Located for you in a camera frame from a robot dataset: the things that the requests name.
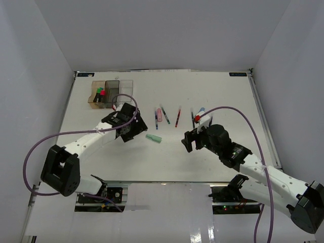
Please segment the pink cap black highlighter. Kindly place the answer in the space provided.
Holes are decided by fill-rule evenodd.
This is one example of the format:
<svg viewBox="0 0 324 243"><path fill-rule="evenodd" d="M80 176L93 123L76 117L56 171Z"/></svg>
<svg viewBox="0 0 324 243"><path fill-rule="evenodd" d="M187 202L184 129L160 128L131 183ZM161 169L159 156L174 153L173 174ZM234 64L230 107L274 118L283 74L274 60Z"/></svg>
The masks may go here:
<svg viewBox="0 0 324 243"><path fill-rule="evenodd" d="M98 98L98 103L102 103L105 97L105 90L101 90Z"/></svg>

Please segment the mint green correction tape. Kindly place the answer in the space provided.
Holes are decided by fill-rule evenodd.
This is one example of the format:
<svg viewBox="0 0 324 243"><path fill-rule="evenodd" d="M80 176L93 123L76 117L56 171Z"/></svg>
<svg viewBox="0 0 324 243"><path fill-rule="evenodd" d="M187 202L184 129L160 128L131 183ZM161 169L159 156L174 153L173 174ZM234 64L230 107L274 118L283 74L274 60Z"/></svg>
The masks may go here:
<svg viewBox="0 0 324 243"><path fill-rule="evenodd" d="M152 134L146 134L145 136L147 139L156 142L156 143L161 143L162 142L162 138L156 135L152 135Z"/></svg>

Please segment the green cap black highlighter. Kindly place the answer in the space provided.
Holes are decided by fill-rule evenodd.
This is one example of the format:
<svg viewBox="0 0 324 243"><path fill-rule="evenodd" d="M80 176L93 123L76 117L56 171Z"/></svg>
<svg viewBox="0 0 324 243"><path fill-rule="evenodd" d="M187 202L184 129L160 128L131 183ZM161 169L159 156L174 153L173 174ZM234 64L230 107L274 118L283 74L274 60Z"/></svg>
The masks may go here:
<svg viewBox="0 0 324 243"><path fill-rule="evenodd" d="M93 99L93 102L94 103L97 103L98 102L98 98L99 98L100 91L101 91L101 89L100 88L97 88L95 97Z"/></svg>

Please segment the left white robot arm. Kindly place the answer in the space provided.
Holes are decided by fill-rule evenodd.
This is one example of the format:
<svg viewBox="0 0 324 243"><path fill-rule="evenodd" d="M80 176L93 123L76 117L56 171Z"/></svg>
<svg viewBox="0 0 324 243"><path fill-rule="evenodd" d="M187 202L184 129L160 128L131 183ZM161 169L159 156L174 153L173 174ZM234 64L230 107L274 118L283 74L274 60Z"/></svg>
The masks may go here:
<svg viewBox="0 0 324 243"><path fill-rule="evenodd" d="M40 178L63 196L87 193L94 201L101 202L107 196L104 180L94 175L82 176L80 166L105 144L119 137L126 143L147 129L138 108L128 103L120 105L90 133L62 147L53 145Z"/></svg>

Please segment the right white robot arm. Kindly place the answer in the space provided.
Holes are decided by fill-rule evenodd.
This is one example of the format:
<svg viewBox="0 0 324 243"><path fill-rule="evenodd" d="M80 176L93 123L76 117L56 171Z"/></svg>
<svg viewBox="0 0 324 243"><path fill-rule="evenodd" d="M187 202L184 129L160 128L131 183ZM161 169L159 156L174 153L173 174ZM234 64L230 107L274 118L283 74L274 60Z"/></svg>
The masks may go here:
<svg viewBox="0 0 324 243"><path fill-rule="evenodd" d="M212 125L184 134L182 144L188 152L207 149L238 175L228 185L235 201L250 199L274 207L307 233L315 234L323 222L323 185L306 183L273 166L265 166L244 146L233 142L222 125Z"/></svg>

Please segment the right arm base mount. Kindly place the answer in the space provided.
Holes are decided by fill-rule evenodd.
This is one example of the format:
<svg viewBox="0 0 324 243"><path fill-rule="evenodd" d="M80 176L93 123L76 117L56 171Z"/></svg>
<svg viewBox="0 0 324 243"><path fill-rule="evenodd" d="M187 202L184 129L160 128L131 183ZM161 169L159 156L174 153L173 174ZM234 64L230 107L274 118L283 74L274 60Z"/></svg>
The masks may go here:
<svg viewBox="0 0 324 243"><path fill-rule="evenodd" d="M226 185L211 186L212 209L214 215L259 214L261 206L256 201L246 199L240 189L247 176L238 174Z"/></svg>

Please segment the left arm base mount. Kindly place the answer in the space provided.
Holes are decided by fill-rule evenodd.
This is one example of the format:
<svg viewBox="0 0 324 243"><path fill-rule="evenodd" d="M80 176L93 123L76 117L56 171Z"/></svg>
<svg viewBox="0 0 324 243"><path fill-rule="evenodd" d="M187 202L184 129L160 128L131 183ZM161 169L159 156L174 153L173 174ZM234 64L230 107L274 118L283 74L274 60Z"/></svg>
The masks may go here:
<svg viewBox="0 0 324 243"><path fill-rule="evenodd" d="M107 187L95 197L79 193L76 198L75 212L121 213L126 201L122 187Z"/></svg>

